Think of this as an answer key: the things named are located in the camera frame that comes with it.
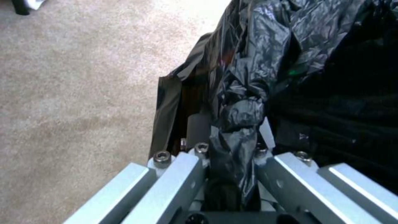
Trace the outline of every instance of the bolt head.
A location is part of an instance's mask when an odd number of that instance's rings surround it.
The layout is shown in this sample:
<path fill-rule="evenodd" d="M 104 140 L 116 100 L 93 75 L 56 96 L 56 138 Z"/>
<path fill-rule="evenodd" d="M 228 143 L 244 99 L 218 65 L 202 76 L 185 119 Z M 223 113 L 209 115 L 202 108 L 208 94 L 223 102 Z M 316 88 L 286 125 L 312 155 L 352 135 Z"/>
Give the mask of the bolt head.
<path fill-rule="evenodd" d="M 199 142 L 195 145 L 195 155 L 199 158 L 206 159 L 209 155 L 209 144 Z"/>
<path fill-rule="evenodd" d="M 154 154 L 153 162 L 155 167 L 164 169 L 172 162 L 172 157 L 168 151 L 162 150 Z"/>

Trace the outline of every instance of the floor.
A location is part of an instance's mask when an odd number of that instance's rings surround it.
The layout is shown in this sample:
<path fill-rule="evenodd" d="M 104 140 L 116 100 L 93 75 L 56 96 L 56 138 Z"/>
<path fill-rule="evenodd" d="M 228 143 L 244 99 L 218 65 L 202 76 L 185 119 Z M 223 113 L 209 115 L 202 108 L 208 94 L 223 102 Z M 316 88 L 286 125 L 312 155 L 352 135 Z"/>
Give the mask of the floor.
<path fill-rule="evenodd" d="M 157 80 L 228 0 L 0 0 L 0 223 L 62 223 L 145 164 Z"/>

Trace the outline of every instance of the silver metal beam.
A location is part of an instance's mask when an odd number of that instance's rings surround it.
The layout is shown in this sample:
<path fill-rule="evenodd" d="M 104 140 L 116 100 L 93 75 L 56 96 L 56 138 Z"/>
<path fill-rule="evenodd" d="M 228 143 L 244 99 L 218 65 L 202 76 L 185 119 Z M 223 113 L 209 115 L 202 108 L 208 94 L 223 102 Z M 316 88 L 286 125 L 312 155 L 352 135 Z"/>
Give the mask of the silver metal beam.
<path fill-rule="evenodd" d="M 269 158 L 258 179 L 289 213 L 309 210 L 321 223 L 380 223 L 293 154 Z"/>
<path fill-rule="evenodd" d="M 166 224 L 188 210 L 204 181 L 200 159 L 181 152 L 122 224 Z"/>
<path fill-rule="evenodd" d="M 130 163 L 64 223 L 119 223 L 155 181 L 154 170 Z"/>
<path fill-rule="evenodd" d="M 323 167 L 318 174 L 382 223 L 398 223 L 398 197 L 349 165 Z"/>

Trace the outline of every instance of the garbage bag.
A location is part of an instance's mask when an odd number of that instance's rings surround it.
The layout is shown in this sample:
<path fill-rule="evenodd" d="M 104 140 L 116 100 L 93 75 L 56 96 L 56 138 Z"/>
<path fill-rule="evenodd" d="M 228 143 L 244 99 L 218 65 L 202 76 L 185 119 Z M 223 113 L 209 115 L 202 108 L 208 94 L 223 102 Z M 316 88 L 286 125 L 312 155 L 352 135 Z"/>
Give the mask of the garbage bag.
<path fill-rule="evenodd" d="M 338 59 L 363 57 L 374 73 L 377 68 L 382 75 L 396 73 L 396 67 L 384 67 L 382 61 L 371 65 L 387 46 L 396 46 L 397 5 L 397 0 L 232 0 L 215 31 L 199 39 L 184 64 L 160 78 L 150 156 L 165 149 L 177 154 L 188 116 L 208 111 L 210 178 L 228 177 L 235 183 L 241 205 L 231 207 L 245 209 L 257 183 L 252 158 L 260 139 L 258 128 L 268 114 L 278 122 L 273 107 L 279 96 L 326 94 L 339 86 L 359 90 L 364 77 L 389 80 L 368 76 L 357 63 Z M 361 51 L 363 46 L 368 46 L 366 51 Z M 393 94 L 394 84 L 367 86 L 357 96 L 379 88 Z M 360 102 L 354 108 L 361 110 Z M 345 109 L 347 116 L 358 115 Z M 361 115 L 378 116 L 376 110 Z"/>

